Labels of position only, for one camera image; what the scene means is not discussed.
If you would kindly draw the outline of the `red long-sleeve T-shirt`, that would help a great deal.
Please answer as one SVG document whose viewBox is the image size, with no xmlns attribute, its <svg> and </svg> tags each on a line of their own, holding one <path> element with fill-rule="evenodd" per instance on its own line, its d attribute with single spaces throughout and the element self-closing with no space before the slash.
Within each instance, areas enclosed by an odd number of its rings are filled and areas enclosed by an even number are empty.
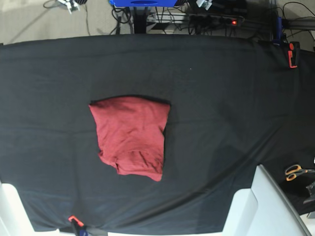
<svg viewBox="0 0 315 236">
<path fill-rule="evenodd" d="M 170 105 L 141 97 L 108 98 L 89 105 L 96 124 L 99 158 L 120 175 L 161 181 L 164 130 Z"/>
</svg>

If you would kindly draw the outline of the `black table cloth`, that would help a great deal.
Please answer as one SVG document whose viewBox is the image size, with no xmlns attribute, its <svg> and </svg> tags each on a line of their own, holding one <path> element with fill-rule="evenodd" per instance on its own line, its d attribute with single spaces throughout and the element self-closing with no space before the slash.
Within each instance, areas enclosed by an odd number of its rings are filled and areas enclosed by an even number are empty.
<svg viewBox="0 0 315 236">
<path fill-rule="evenodd" d="M 92 101 L 139 95 L 171 105 L 160 182 L 98 157 Z M 270 43 L 191 35 L 111 35 L 0 48 L 0 178 L 37 231 L 76 215 L 108 232 L 223 229 L 234 193 L 262 164 L 299 214 L 314 176 L 315 55 L 298 67 Z"/>
</svg>

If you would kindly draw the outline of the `white power strip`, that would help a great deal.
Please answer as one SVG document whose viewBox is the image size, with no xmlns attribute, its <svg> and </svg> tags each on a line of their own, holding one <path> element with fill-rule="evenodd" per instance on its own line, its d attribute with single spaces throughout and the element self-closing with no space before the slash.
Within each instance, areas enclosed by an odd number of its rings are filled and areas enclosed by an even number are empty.
<svg viewBox="0 0 315 236">
<path fill-rule="evenodd" d="M 151 13 L 148 18 L 148 23 L 157 24 L 201 24 L 201 25 L 223 25 L 223 26 L 240 26 L 245 21 L 241 16 L 228 16 L 219 14 L 185 14 L 158 12 Z"/>
</svg>

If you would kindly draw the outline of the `blue plastic bin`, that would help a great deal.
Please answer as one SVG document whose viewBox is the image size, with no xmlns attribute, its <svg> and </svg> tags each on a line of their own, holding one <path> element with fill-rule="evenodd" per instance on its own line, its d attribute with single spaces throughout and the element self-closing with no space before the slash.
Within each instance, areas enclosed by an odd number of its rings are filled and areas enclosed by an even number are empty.
<svg viewBox="0 0 315 236">
<path fill-rule="evenodd" d="M 173 7 L 177 0 L 110 0 L 116 7 Z"/>
</svg>

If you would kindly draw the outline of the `orange clamp at bottom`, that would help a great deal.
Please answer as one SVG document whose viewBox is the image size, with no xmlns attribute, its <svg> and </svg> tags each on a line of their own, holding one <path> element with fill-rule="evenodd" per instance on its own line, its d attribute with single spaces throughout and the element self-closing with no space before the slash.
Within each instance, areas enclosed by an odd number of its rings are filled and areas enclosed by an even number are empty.
<svg viewBox="0 0 315 236">
<path fill-rule="evenodd" d="M 78 227 L 84 227 L 84 223 L 82 221 L 80 221 L 76 216 L 71 215 L 70 217 L 68 217 L 68 221 Z"/>
</svg>

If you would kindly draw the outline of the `white foam block right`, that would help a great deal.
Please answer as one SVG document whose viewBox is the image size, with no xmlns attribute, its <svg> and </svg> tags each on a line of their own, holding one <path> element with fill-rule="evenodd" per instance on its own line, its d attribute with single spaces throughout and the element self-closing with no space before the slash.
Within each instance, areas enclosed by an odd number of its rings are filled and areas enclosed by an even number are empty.
<svg viewBox="0 0 315 236">
<path fill-rule="evenodd" d="M 252 185 L 232 199 L 223 236 L 310 236 L 311 233 L 263 165 Z"/>
</svg>

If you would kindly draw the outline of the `white foam block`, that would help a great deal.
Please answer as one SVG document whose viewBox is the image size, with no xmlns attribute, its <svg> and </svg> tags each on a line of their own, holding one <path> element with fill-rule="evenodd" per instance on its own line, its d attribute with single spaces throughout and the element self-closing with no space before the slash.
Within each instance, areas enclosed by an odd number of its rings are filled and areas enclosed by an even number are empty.
<svg viewBox="0 0 315 236">
<path fill-rule="evenodd" d="M 263 165 L 252 185 L 232 199 L 223 236 L 310 236 L 311 233 Z"/>
<path fill-rule="evenodd" d="M 59 236 L 59 230 L 35 232 L 16 188 L 0 184 L 0 234 L 2 236 Z"/>
</svg>

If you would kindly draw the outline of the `orange and black clamp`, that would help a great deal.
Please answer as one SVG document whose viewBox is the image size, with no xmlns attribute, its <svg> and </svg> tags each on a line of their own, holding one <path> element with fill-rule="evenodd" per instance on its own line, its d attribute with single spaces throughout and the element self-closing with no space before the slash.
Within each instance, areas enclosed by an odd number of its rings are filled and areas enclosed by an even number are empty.
<svg viewBox="0 0 315 236">
<path fill-rule="evenodd" d="M 300 43 L 290 42 L 288 49 L 288 63 L 291 69 L 298 67 L 300 53 Z"/>
</svg>

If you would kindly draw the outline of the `white foam block left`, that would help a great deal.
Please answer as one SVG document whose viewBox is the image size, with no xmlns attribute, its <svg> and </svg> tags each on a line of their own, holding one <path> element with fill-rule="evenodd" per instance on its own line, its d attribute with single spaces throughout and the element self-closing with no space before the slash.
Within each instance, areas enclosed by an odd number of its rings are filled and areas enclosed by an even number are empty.
<svg viewBox="0 0 315 236">
<path fill-rule="evenodd" d="M 0 234 L 2 236 L 59 236 L 59 230 L 35 232 L 16 188 L 0 184 Z"/>
</svg>

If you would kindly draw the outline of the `blue clamp on frame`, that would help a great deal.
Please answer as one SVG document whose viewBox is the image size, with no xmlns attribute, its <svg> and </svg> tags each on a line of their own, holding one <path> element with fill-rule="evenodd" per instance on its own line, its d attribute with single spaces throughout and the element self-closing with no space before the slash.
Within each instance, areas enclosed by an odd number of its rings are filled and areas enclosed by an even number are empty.
<svg viewBox="0 0 315 236">
<path fill-rule="evenodd" d="M 272 21 L 272 35 L 273 44 L 281 45 L 282 44 L 282 37 L 283 37 L 283 25 L 282 25 L 282 18 L 279 16 L 274 17 Z"/>
</svg>

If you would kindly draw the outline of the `yellow-handled scissors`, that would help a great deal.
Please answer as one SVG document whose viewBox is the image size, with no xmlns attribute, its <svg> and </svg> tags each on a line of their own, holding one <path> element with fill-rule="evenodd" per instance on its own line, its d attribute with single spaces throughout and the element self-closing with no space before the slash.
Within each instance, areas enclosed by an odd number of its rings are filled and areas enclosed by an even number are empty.
<svg viewBox="0 0 315 236">
<path fill-rule="evenodd" d="M 292 181 L 303 174 L 314 174 L 314 173 L 315 173 L 314 169 L 305 169 L 305 168 L 302 168 L 299 164 L 295 164 L 288 167 L 284 172 L 286 181 Z"/>
</svg>

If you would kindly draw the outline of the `black metal bracket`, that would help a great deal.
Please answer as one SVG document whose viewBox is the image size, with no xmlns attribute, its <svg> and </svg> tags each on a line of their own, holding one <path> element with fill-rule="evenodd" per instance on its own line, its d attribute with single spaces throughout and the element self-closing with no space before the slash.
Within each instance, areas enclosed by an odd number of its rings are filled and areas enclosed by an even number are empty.
<svg viewBox="0 0 315 236">
<path fill-rule="evenodd" d="M 307 204 L 307 203 L 313 202 L 315 200 L 315 182 L 306 186 L 306 189 L 307 189 L 310 196 L 303 201 L 303 204 Z"/>
</svg>

